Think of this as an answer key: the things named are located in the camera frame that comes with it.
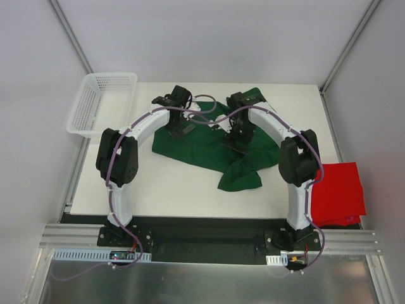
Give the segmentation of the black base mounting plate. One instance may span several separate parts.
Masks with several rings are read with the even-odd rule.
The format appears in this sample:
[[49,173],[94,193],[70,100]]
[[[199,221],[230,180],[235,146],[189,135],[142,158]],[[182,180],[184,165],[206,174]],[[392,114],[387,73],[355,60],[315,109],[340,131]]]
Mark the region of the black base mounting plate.
[[267,256],[306,258],[321,248],[320,232],[309,228],[295,240],[283,219],[134,217],[123,230],[105,216],[64,214],[61,223],[99,224],[96,244],[117,248],[113,260],[142,251],[154,262],[261,265]]

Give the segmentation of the right aluminium frame post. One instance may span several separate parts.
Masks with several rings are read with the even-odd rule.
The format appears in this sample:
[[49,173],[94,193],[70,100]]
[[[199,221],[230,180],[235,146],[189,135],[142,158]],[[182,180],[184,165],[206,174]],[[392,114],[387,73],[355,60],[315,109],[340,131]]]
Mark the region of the right aluminium frame post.
[[343,67],[344,63],[348,59],[352,50],[355,48],[356,44],[360,40],[363,32],[366,30],[367,26],[371,22],[371,19],[379,9],[380,5],[383,3],[382,0],[372,0],[368,3],[365,11],[361,15],[359,21],[351,32],[348,40],[344,44],[341,52],[339,53],[337,59],[335,60],[331,70],[329,71],[325,81],[319,88],[320,96],[324,96],[336,76],[338,75],[340,69]]

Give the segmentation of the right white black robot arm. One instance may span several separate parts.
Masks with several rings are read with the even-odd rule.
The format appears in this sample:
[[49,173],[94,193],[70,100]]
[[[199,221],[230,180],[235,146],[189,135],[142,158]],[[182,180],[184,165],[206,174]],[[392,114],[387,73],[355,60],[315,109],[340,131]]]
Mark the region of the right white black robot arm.
[[278,171],[288,186],[289,209],[284,230],[275,233],[271,243],[280,250],[299,250],[313,233],[311,192],[321,170],[317,136],[311,129],[295,130],[260,93],[236,92],[227,98],[227,106],[231,113],[225,147],[246,156],[259,127],[280,148]]

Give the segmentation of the aluminium frame post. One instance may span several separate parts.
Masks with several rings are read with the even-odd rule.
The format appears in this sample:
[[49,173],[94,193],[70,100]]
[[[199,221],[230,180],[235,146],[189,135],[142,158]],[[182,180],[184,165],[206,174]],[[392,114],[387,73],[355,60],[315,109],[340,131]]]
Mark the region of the aluminium frame post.
[[338,75],[340,69],[343,67],[344,63],[348,59],[352,50],[355,48],[356,44],[360,40],[363,32],[366,30],[367,26],[371,22],[371,19],[379,9],[380,5],[383,3],[382,0],[372,0],[368,3],[365,11],[361,15],[359,21],[351,32],[348,40],[344,44],[341,52],[339,53],[337,59],[335,60],[331,70],[329,71],[325,81],[319,88],[320,96],[324,96],[336,76]]
[[53,12],[58,24],[60,25],[62,31],[64,32],[67,41],[69,42],[70,46],[75,53],[75,56],[78,59],[81,67],[83,68],[86,74],[93,73],[94,70],[75,34],[73,27],[71,26],[62,5],[58,0],[47,0],[47,3]]

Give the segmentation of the white plastic mesh basket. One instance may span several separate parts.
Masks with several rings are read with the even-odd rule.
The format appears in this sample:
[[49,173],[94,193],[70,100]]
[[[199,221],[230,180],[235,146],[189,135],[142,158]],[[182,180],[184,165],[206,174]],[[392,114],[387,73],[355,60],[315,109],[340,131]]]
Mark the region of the white plastic mesh basket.
[[138,77],[129,72],[86,75],[77,92],[66,131],[84,138],[99,138],[105,129],[129,123]]

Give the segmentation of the aluminium front rail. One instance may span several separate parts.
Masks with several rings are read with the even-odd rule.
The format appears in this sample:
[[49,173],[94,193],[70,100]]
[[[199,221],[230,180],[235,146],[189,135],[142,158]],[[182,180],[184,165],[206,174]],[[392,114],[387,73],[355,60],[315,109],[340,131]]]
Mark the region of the aluminium front rail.
[[[41,246],[95,248],[101,224],[47,224]],[[370,230],[325,229],[324,252],[329,255],[381,255],[377,234]]]

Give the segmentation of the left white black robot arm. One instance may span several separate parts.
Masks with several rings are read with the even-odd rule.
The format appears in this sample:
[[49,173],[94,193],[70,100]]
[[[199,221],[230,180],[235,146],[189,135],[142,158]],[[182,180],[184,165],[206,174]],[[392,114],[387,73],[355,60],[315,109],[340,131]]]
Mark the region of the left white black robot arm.
[[96,169],[108,191],[105,239],[112,239],[120,246],[139,243],[130,226],[134,203],[127,187],[139,169],[139,148],[158,129],[168,126],[169,131],[176,131],[182,126],[187,121],[183,112],[191,101],[192,93],[176,85],[171,93],[154,98],[148,111],[134,123],[119,130],[107,128],[103,131]]

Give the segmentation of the left aluminium frame post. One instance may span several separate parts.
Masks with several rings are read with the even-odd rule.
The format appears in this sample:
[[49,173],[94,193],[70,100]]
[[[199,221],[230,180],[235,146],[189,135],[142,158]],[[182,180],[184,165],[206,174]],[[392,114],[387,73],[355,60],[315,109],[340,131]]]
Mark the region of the left aluminium frame post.
[[67,41],[69,42],[70,46],[75,53],[75,56],[78,59],[81,67],[83,68],[86,74],[93,73],[94,70],[75,34],[73,27],[71,26],[62,5],[58,0],[47,0],[47,3],[53,12],[58,24],[60,25],[62,31],[64,32]]

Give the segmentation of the red folded t shirt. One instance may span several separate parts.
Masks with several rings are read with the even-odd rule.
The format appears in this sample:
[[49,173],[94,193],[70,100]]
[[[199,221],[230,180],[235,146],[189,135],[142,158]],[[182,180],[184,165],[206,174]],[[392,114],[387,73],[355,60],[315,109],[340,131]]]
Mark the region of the red folded t shirt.
[[311,216],[318,227],[348,226],[366,215],[363,187],[355,162],[323,165],[323,179],[315,184]]

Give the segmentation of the green t shirt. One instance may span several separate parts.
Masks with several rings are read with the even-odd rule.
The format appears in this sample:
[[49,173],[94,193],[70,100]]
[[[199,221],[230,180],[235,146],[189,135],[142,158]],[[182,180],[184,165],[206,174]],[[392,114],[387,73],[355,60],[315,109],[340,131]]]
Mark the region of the green t shirt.
[[223,175],[217,188],[227,192],[257,189],[262,186],[259,170],[278,164],[280,148],[262,129],[256,127],[247,153],[240,154],[222,144],[228,133],[219,127],[195,125],[180,139],[174,139],[165,128],[154,134],[152,152],[180,162]]

